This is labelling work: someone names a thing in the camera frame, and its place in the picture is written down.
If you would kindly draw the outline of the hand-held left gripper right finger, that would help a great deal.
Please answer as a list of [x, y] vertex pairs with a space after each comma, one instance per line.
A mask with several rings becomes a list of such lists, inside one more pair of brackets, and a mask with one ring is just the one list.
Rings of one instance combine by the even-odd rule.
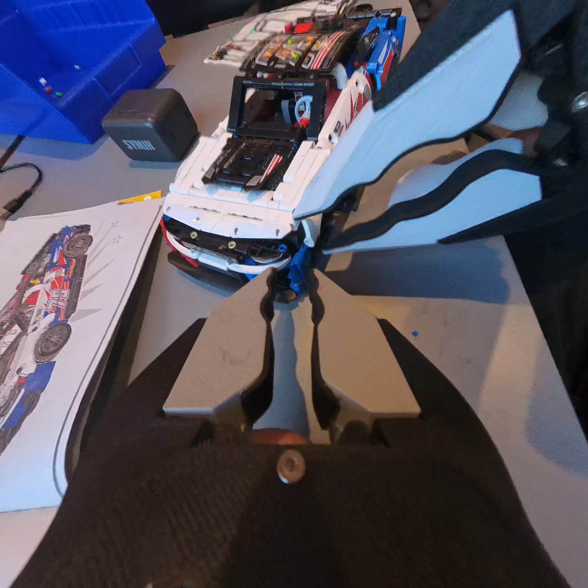
[[312, 304], [312, 403], [323, 430], [415, 419], [421, 408], [376, 316], [319, 270]]

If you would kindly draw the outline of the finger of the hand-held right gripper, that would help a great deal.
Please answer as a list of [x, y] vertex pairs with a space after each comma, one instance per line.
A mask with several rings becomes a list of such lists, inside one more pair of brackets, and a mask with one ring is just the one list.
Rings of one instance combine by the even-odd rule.
[[541, 166], [517, 152], [474, 152], [408, 172], [378, 217], [323, 247], [326, 254], [429, 246], [541, 200]]
[[376, 110], [373, 99], [305, 188], [293, 217], [327, 211], [349, 189], [378, 180], [403, 154], [488, 119], [519, 60], [509, 10], [391, 103]]

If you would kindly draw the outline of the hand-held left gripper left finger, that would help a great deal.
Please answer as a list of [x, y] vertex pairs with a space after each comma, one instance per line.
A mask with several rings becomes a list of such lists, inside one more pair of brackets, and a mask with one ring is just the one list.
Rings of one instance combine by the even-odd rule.
[[273, 279], [266, 269], [205, 320], [163, 410], [253, 426], [273, 398]]

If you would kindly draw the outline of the toy brick race car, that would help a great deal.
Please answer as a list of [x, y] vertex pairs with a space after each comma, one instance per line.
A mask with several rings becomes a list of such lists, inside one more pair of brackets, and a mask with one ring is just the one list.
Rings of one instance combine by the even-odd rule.
[[293, 211], [396, 67], [405, 27], [400, 7], [357, 3], [298, 22], [248, 56], [227, 117], [169, 186], [160, 222], [168, 261], [228, 290], [274, 268], [279, 301], [303, 294], [312, 249], [342, 231], [361, 196], [300, 220]]

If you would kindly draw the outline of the grey desk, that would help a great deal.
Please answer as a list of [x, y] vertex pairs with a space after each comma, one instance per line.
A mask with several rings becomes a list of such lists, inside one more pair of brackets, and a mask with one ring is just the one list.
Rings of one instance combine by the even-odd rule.
[[569, 587], [500, 452], [514, 429], [488, 432], [491, 406], [480, 419], [439, 370], [443, 354], [481, 368], [496, 329], [423, 300], [413, 342], [376, 315], [421, 415], [284, 447], [164, 416], [205, 322], [171, 311], [183, 332], [166, 349], [156, 333], [162, 353], [104, 413], [36, 550], [11, 554], [13, 587]]

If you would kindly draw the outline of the person's right hand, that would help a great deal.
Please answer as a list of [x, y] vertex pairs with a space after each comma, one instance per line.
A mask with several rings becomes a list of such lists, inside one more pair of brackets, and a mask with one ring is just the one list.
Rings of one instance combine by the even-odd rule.
[[518, 131], [518, 138], [523, 144], [522, 153], [526, 158], [537, 158], [539, 156], [537, 144], [542, 130], [543, 127], [534, 127]]

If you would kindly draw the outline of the person's left hand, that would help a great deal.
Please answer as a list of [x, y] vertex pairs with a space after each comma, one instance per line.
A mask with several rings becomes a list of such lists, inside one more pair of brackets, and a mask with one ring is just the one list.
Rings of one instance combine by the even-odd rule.
[[257, 445], [301, 446], [312, 445], [311, 441], [300, 433], [282, 428], [252, 430], [249, 440]]

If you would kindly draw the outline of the race car instruction booklet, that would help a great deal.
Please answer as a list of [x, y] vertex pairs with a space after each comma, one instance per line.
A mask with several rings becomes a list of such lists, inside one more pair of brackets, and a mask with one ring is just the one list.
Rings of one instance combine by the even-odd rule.
[[58, 506], [67, 445], [151, 247], [161, 198], [1, 230], [1, 512]]

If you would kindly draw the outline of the sticker sheet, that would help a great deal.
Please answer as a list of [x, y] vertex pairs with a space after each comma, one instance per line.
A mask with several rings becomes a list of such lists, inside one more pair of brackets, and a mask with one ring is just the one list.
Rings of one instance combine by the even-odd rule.
[[343, 15], [357, 1], [305, 1], [261, 13], [238, 33], [217, 46], [204, 63], [240, 68], [248, 56], [275, 36], [292, 34], [298, 22]]

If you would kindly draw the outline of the black rounded device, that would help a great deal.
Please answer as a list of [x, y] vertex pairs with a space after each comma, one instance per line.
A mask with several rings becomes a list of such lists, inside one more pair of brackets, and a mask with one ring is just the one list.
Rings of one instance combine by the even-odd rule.
[[179, 162], [199, 137], [185, 99], [170, 88], [126, 92], [102, 127], [130, 159], [148, 162]]

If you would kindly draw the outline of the blue plastic bin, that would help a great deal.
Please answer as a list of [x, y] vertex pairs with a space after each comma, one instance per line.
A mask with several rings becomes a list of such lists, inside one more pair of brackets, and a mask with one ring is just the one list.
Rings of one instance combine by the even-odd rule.
[[1, 133], [94, 143], [164, 44], [145, 1], [1, 1]]

